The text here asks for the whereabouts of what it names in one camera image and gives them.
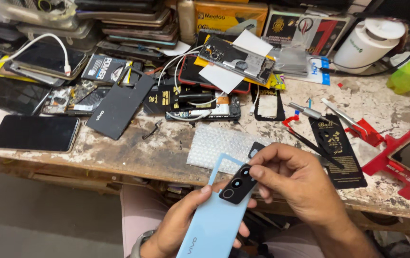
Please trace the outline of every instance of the white cylindrical container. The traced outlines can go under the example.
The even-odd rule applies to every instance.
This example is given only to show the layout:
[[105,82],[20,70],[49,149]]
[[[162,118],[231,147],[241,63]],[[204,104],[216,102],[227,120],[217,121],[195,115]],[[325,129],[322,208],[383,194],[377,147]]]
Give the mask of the white cylindrical container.
[[402,22],[367,18],[356,25],[342,44],[334,57],[334,64],[337,69],[348,73],[362,73],[397,46],[404,33]]

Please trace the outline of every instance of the vivo logo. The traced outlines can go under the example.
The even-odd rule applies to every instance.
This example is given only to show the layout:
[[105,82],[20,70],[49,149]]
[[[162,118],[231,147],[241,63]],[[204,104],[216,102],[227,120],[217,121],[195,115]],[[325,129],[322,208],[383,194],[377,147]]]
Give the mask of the vivo logo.
[[103,113],[105,113],[105,111],[102,110],[102,111],[100,112],[100,115],[97,116],[97,120],[96,120],[96,121],[100,120],[101,115],[103,115]]
[[98,76],[97,76],[97,79],[102,80],[102,79],[105,77],[106,71],[108,70],[108,67],[109,67],[110,64],[111,64],[111,61],[112,61],[111,58],[109,58],[109,57],[105,58],[105,60],[103,61],[103,65],[102,65],[102,67],[101,67],[101,69],[100,69],[100,72],[99,72],[99,74],[98,74]]
[[194,237],[194,239],[192,239],[192,245],[189,247],[189,253],[188,254],[192,254],[192,250],[194,249],[193,247],[195,246],[195,242],[197,242],[197,238]]

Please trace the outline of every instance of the red plastic stand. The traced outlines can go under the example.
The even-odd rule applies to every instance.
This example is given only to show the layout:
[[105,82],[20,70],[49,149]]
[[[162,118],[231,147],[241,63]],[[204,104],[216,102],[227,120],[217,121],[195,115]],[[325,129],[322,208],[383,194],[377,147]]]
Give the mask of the red plastic stand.
[[386,149],[363,166],[363,172],[368,175],[373,175],[383,170],[392,174],[397,179],[405,183],[403,189],[399,190],[397,193],[400,196],[410,200],[410,171],[405,169],[399,163],[388,158],[388,156],[390,156],[399,146],[410,142],[410,131],[399,139],[386,135],[385,140],[387,144]]

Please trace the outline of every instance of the stained workbench surface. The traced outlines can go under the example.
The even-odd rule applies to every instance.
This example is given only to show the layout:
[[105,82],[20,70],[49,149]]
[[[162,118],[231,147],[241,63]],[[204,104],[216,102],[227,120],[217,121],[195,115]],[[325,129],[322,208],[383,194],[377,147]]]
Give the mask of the stained workbench surface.
[[[410,129],[410,93],[405,96],[394,94],[385,86],[387,78],[388,76],[332,77],[331,86],[286,79],[287,90],[282,92],[282,101],[285,104],[305,103],[307,106],[308,99],[311,98],[312,108],[325,114],[326,106],[320,100],[324,97],[355,120],[364,118],[383,136],[390,134],[399,138]],[[239,124],[227,121],[209,124],[270,137],[310,151],[289,135],[281,122],[259,122],[250,116],[248,114],[251,107],[249,95],[241,96],[241,104],[242,118]],[[284,109],[287,117],[294,115],[294,109],[289,107]],[[0,110],[0,123],[6,114]],[[158,120],[162,120],[159,130],[150,138],[142,140],[141,137],[151,132]],[[315,142],[307,117],[300,115],[300,120],[291,122],[291,126],[305,138]],[[210,171],[186,164],[194,130],[187,122],[167,122],[163,116],[149,117],[140,111],[121,139],[117,141],[104,137],[86,126],[81,126],[70,153],[0,150],[0,157],[205,185]],[[360,139],[353,139],[351,134],[348,134],[348,137],[360,162],[368,160],[369,157],[365,157],[364,153],[368,151],[356,147]],[[349,208],[410,218],[410,200],[397,194],[401,188],[398,180],[384,173],[372,177],[365,176],[368,182],[367,188],[338,191]]]

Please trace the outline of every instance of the camera lens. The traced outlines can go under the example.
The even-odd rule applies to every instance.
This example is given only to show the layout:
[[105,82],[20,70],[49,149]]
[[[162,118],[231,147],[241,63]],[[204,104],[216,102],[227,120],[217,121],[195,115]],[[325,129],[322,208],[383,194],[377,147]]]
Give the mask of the camera lens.
[[242,177],[247,177],[247,176],[249,176],[249,169],[242,170],[242,172],[240,172],[240,175],[241,175]]
[[243,184],[243,181],[242,181],[242,179],[239,179],[239,178],[232,181],[232,187],[233,188],[238,188],[238,187],[242,186],[242,184]]

